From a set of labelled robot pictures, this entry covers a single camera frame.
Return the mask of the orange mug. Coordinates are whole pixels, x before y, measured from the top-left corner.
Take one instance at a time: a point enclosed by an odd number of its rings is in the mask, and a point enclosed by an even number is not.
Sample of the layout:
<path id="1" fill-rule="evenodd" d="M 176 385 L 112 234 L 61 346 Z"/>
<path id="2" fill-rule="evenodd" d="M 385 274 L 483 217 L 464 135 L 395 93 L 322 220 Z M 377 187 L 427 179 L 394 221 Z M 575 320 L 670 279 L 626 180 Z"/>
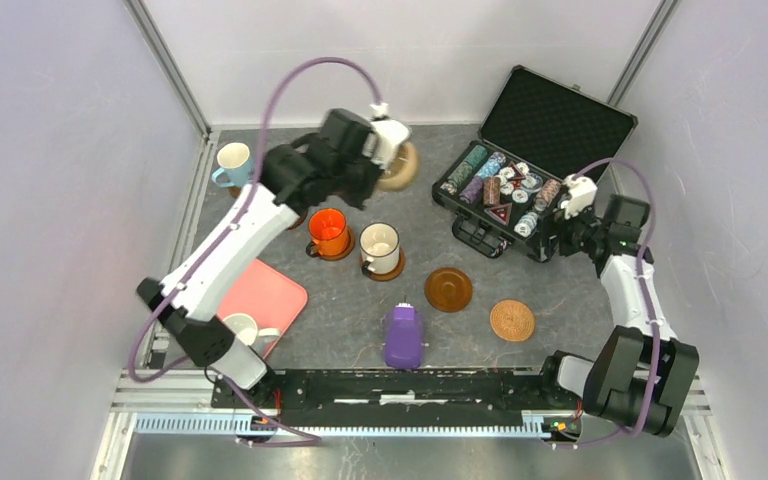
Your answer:
<path id="1" fill-rule="evenodd" d="M 305 253 L 312 258 L 317 255 L 337 255 L 348 244 L 349 225 L 345 215 L 337 209 L 326 208 L 316 211 L 308 222 L 310 242 Z"/>

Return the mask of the light blue mug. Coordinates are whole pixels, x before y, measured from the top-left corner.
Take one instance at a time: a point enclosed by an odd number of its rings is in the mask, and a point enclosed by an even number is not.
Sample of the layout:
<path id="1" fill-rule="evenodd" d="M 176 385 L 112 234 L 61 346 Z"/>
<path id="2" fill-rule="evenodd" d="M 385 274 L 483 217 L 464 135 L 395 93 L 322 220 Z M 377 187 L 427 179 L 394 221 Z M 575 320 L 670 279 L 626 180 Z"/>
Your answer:
<path id="1" fill-rule="evenodd" d="M 211 181 L 220 188 L 243 187 L 249 182 L 253 161 L 248 145 L 232 142 L 219 149 L 216 155 L 218 168 Z"/>

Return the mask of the white mug dark handle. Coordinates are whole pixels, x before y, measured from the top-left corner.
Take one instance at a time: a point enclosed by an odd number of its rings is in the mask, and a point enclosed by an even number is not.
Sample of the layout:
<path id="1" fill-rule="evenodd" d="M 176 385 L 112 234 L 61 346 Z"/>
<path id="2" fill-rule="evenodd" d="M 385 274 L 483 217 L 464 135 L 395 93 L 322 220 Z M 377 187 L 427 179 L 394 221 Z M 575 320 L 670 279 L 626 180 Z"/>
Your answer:
<path id="1" fill-rule="evenodd" d="M 371 261 L 375 273 L 387 273 L 398 262 L 400 237 L 390 224 L 378 222 L 366 226 L 360 234 L 361 263 Z"/>

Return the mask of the beige mug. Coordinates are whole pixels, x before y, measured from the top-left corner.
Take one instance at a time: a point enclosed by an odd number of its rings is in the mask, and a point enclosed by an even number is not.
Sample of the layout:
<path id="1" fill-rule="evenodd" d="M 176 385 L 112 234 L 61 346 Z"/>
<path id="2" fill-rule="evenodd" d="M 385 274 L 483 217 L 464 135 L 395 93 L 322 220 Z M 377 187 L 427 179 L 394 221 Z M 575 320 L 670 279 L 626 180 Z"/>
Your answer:
<path id="1" fill-rule="evenodd" d="M 408 188 L 419 172 L 420 157 L 411 142 L 403 143 L 390 164 L 376 183 L 376 189 L 382 192 L 398 192 Z"/>

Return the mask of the woven rattan coaster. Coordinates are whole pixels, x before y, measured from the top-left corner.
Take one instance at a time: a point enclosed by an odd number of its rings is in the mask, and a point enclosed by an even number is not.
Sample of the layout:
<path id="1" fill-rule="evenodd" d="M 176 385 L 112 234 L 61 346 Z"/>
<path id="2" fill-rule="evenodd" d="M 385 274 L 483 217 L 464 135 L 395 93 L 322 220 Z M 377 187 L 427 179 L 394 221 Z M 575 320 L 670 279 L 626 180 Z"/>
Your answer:
<path id="1" fill-rule="evenodd" d="M 493 332 L 508 342 L 524 342 L 536 330 L 536 317 L 524 303 L 506 299 L 496 303 L 490 311 L 489 322 Z"/>

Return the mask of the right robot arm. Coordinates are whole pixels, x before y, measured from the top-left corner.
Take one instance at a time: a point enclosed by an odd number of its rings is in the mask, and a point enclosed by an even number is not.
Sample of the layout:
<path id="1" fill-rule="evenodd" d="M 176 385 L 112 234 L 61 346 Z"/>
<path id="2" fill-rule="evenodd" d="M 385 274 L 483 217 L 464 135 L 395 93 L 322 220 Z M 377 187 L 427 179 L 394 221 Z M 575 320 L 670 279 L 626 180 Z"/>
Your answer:
<path id="1" fill-rule="evenodd" d="M 681 416 L 700 362 L 663 317 L 651 252 L 642 238 L 653 207 L 614 194 L 604 214 L 587 206 L 575 216 L 549 214 L 545 225 L 562 256 L 586 255 L 608 294 L 614 327 L 595 360 L 556 351 L 537 382 L 540 400 L 562 408 L 577 397 L 585 413 L 627 434 L 669 436 Z"/>

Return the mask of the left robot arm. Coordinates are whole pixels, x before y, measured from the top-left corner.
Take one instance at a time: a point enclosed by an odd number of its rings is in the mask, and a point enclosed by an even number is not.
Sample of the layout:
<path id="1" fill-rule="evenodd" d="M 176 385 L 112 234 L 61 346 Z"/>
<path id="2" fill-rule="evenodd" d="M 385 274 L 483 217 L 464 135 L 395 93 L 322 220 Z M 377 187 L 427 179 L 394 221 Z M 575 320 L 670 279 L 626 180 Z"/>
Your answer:
<path id="1" fill-rule="evenodd" d="M 137 293 L 193 364 L 236 384 L 250 407 L 266 405 L 274 381 L 266 362 L 218 317 L 222 300 L 260 253 L 301 214 L 331 196 L 361 209 L 389 169 L 409 128 L 330 110 L 315 132 L 269 149 L 251 182 L 183 264 Z"/>

